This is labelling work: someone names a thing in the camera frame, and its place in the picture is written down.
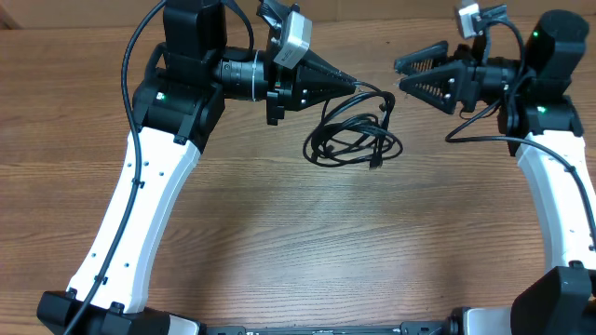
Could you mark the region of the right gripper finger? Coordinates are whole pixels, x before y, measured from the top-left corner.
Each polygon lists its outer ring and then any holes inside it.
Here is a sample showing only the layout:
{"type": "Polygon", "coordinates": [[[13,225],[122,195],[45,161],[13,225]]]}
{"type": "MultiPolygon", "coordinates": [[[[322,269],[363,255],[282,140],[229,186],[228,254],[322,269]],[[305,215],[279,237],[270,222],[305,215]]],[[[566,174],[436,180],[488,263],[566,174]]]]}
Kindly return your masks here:
{"type": "Polygon", "coordinates": [[[409,55],[398,58],[394,62],[397,74],[418,74],[444,64],[447,59],[448,42],[440,41],[409,55]]]}
{"type": "Polygon", "coordinates": [[[446,113],[453,114],[460,98],[467,66],[460,60],[403,78],[399,88],[446,113]]]}

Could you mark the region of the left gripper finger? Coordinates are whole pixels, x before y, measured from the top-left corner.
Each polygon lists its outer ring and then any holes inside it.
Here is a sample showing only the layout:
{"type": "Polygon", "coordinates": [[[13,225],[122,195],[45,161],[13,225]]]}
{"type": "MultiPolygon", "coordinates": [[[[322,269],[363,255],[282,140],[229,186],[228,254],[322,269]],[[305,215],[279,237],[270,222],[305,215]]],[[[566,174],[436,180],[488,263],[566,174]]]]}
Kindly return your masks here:
{"type": "Polygon", "coordinates": [[[295,76],[295,110],[353,94],[356,78],[337,69],[300,65],[295,76]]]}
{"type": "Polygon", "coordinates": [[[326,60],[324,60],[321,56],[319,56],[316,52],[312,50],[307,50],[306,53],[303,55],[301,60],[299,61],[300,65],[304,65],[307,68],[312,70],[321,72],[323,74],[333,76],[339,79],[348,79],[349,75],[342,72],[341,70],[337,69],[326,60]]]}

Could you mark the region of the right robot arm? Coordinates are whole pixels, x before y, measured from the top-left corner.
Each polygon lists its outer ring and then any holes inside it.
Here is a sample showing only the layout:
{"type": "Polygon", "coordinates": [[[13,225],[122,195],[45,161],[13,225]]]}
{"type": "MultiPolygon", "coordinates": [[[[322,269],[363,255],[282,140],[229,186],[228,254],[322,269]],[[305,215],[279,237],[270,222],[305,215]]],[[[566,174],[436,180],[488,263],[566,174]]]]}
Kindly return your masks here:
{"type": "Polygon", "coordinates": [[[508,25],[505,6],[455,11],[463,43],[438,42],[395,61],[400,89],[465,126],[497,116],[497,139],[526,178],[544,243],[546,270],[511,305],[459,307],[442,322],[402,323],[403,334],[591,334],[595,330],[595,190],[584,128],[567,88],[586,52],[589,24],[544,13],[519,41],[517,60],[492,57],[491,30],[508,25]]]}

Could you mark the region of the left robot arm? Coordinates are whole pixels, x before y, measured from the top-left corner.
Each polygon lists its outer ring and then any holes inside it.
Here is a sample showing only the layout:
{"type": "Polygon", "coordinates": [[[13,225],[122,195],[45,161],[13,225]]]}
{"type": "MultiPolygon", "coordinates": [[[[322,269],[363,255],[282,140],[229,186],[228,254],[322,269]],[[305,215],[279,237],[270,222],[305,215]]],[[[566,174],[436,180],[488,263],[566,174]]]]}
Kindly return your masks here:
{"type": "Polygon", "coordinates": [[[229,100],[264,101],[275,125],[352,94],[355,79],[310,47],[312,23],[298,6],[263,1],[267,46],[227,43],[226,0],[162,1],[165,39],[123,101],[130,132],[121,174],[99,232],[63,291],[45,292],[40,322],[55,334],[203,334],[190,317],[151,309],[156,252],[183,185],[196,168],[229,100]]]}

